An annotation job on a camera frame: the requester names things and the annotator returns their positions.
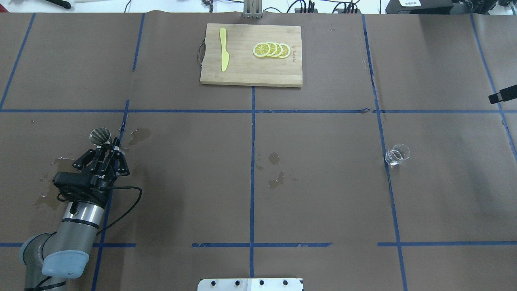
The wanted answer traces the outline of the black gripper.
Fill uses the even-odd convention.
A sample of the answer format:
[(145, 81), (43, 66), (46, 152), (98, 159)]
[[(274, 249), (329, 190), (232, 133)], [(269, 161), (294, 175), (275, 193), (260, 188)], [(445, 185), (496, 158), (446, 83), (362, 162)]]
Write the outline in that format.
[(128, 176), (130, 170), (125, 154), (120, 151), (120, 139), (107, 141), (105, 147), (88, 150), (74, 163), (80, 173), (73, 177), (73, 186), (83, 189), (108, 188), (119, 176)]

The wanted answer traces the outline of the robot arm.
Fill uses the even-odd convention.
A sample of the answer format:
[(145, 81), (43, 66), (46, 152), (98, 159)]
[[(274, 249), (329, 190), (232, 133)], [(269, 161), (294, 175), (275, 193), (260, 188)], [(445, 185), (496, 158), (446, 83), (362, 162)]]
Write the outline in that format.
[(90, 139), (96, 148), (73, 163), (76, 172), (53, 177), (58, 201), (67, 203), (57, 231), (33, 236), (21, 246), (26, 291), (64, 291), (68, 279), (83, 275), (115, 181), (130, 173), (119, 138)]

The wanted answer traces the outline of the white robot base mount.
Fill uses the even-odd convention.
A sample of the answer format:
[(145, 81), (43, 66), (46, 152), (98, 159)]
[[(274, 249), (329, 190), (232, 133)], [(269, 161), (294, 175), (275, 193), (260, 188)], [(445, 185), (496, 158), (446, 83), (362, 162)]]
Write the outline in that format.
[(207, 278), (198, 291), (303, 291), (302, 278)]

